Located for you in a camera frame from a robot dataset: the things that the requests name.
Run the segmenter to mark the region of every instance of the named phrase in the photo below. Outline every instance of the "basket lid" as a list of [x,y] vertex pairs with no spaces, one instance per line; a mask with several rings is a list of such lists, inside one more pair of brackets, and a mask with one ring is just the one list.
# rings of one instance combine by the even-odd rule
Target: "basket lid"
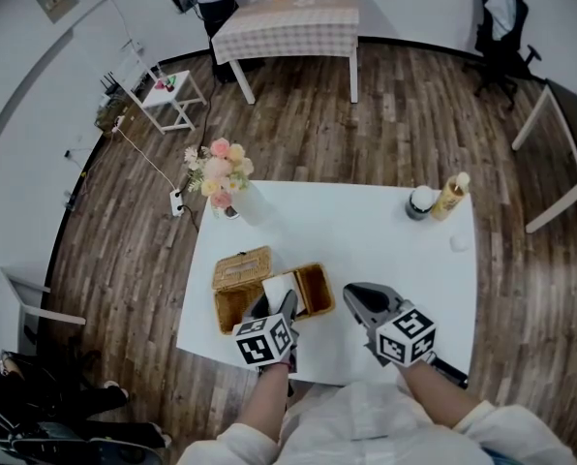
[[271,250],[261,246],[248,252],[221,259],[213,272],[213,289],[224,290],[251,281],[261,281],[271,274]]

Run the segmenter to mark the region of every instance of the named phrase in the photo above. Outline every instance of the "baseboard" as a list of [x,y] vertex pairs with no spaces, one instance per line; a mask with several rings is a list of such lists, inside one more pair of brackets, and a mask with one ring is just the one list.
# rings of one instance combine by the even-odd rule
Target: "baseboard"
[[160,60],[160,65],[165,66],[167,64],[172,64],[174,62],[180,62],[186,58],[200,57],[201,55],[208,55],[209,48],[207,50],[193,51],[192,53],[184,53],[183,55],[177,55],[176,57],[170,57],[166,60]]
[[[440,53],[447,53],[448,55],[454,55],[455,57],[460,57],[465,60],[470,60],[471,62],[484,63],[484,57],[477,53],[471,53],[470,51],[458,50],[456,48],[448,48],[447,46],[431,45],[428,43],[421,42],[411,42],[409,40],[398,40],[396,38],[380,38],[377,36],[360,36],[358,38],[359,43],[378,43],[382,45],[393,45],[395,47],[412,47],[420,48],[430,51],[438,51]],[[538,77],[531,75],[531,79],[538,81],[541,84],[546,84],[547,80],[544,77]]]
[[[83,173],[88,174],[93,163],[95,162],[95,159],[97,158],[99,151],[102,149],[102,146],[104,146],[105,143],[106,143],[106,137],[104,135],[101,135],[99,137],[99,139],[97,140],[97,143],[95,143],[95,147],[93,148],[93,151],[91,151],[90,156],[86,160],[86,164],[84,164],[84,169],[82,169],[82,172],[80,173],[80,177],[77,179],[76,186],[75,186],[74,190],[72,191],[72,195],[68,201],[68,204],[71,205],[73,208],[75,208],[75,206],[76,206],[77,195],[79,194],[80,190],[82,189],[82,184],[84,184],[85,177],[82,177],[82,174]],[[46,272],[46,280],[44,282],[45,286],[48,288],[50,287],[50,285],[52,283],[52,276],[54,274],[54,268],[56,267],[56,258],[58,256],[58,250],[60,249],[60,244],[63,240],[63,235],[65,234],[65,229],[67,229],[67,223],[69,222],[69,218],[71,217],[73,212],[74,211],[71,210],[70,208],[65,209],[65,214],[63,215],[63,220],[60,222],[60,227],[58,228],[58,232],[56,233],[56,239],[54,239],[54,247],[52,248],[52,254],[49,258],[49,264],[47,265],[47,272]],[[48,296],[49,296],[49,293],[43,294],[42,300],[41,300],[42,308],[44,308],[46,306]]]

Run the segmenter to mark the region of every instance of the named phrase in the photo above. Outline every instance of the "flower bouquet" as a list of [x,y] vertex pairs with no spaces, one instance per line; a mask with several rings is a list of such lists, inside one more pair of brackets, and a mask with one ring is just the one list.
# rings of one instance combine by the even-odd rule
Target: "flower bouquet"
[[232,206],[232,196],[248,188],[248,176],[254,172],[252,161],[246,158],[243,146],[230,144],[226,139],[216,139],[210,147],[185,150],[185,163],[191,171],[188,191],[198,191],[211,200],[214,212],[226,211]]

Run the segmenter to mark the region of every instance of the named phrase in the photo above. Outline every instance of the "yellow flower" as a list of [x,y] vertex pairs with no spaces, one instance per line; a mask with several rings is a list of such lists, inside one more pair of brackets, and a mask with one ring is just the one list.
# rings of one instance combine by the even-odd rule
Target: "yellow flower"
[[243,172],[246,176],[254,172],[254,165],[250,159],[243,159],[241,164],[235,168],[237,172]]
[[204,197],[210,197],[220,189],[218,181],[214,179],[205,179],[200,185],[200,192]]
[[228,150],[228,157],[232,162],[241,162],[245,155],[246,151],[243,149],[243,146],[238,143],[232,144]]

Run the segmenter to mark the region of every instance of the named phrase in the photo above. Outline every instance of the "person's legs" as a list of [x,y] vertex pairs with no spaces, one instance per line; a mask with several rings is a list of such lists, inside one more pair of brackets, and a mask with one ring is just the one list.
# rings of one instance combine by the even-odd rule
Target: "person's legs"
[[70,395],[62,407],[62,419],[85,420],[93,415],[120,408],[127,403],[127,396],[120,387],[88,389]]
[[165,442],[152,423],[117,423],[78,421],[70,424],[71,429],[80,438],[88,441],[93,438],[111,439],[148,448],[165,448]]
[[215,57],[215,51],[211,39],[216,35],[226,21],[239,8],[234,0],[220,0],[207,4],[198,4],[200,15],[204,19],[204,29],[209,37],[209,49],[211,51],[211,60],[213,62],[213,74],[220,82],[235,82],[236,77],[232,72],[229,63],[218,65]]

